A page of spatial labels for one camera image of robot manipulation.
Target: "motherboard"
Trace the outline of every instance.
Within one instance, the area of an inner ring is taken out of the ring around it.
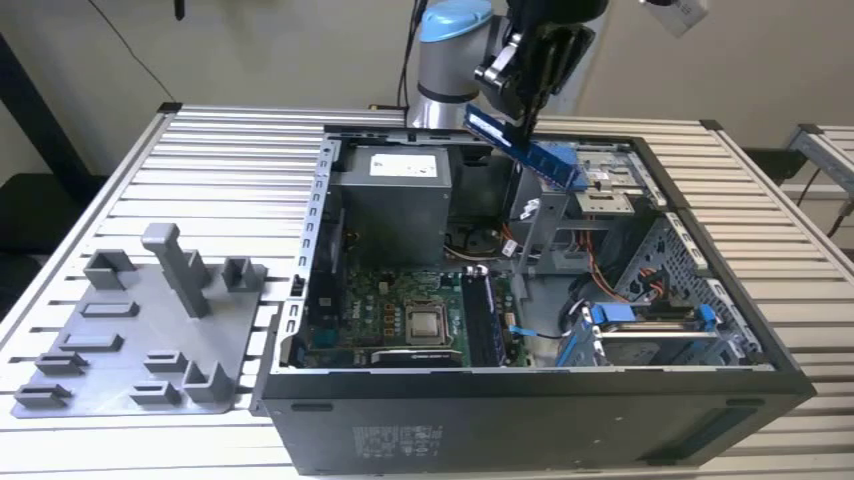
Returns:
[[[338,328],[311,327],[306,365],[409,366],[411,357],[430,356],[435,367],[471,366],[471,347],[478,349],[483,339],[469,335],[463,278],[459,272],[351,269]],[[498,275],[490,285],[493,301],[485,308],[494,307],[497,320],[515,318],[510,279]],[[525,364],[525,352],[513,353],[501,365]]]

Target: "beige wall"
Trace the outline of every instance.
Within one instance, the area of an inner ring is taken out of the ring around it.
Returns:
[[[19,173],[47,172],[48,167],[12,114],[0,103],[0,185]]]
[[[578,114],[718,120],[780,147],[801,122],[854,125],[854,1],[710,0],[681,39],[611,1]]]
[[[171,0],[98,4],[182,102],[395,101],[411,1],[192,0],[182,22]],[[110,172],[166,100],[156,83],[86,0],[0,0],[0,31],[80,156]],[[411,66],[414,87],[418,52]]]

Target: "electrical outlet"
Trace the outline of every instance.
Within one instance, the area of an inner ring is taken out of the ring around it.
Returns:
[[[674,37],[680,38],[709,14],[708,0],[676,0],[670,6],[662,7],[641,0],[645,8],[662,23]]]

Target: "aluminum extrusion table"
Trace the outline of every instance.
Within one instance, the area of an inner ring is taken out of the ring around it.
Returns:
[[[0,473],[87,480],[297,476],[270,420],[253,417],[247,407],[266,328],[290,287],[325,124],[399,126],[402,117],[399,112],[207,106],[156,115],[0,323]],[[854,476],[854,266],[726,133],[704,125],[546,117],[538,128],[646,139],[818,396],[700,469],[515,472],[506,478]],[[235,410],[14,418],[12,393],[87,287],[87,257],[99,248],[122,248],[135,262],[152,263],[139,244],[151,222],[178,223],[182,246],[213,262],[251,255],[270,268]]]
[[[854,127],[798,125],[789,143],[854,195]]]

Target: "blue ram stick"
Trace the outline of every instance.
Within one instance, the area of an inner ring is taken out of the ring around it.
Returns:
[[[583,192],[587,189],[587,178],[571,145],[557,142],[530,142],[527,148],[514,145],[502,133],[502,122],[471,104],[466,106],[463,126],[534,170],[558,190]]]

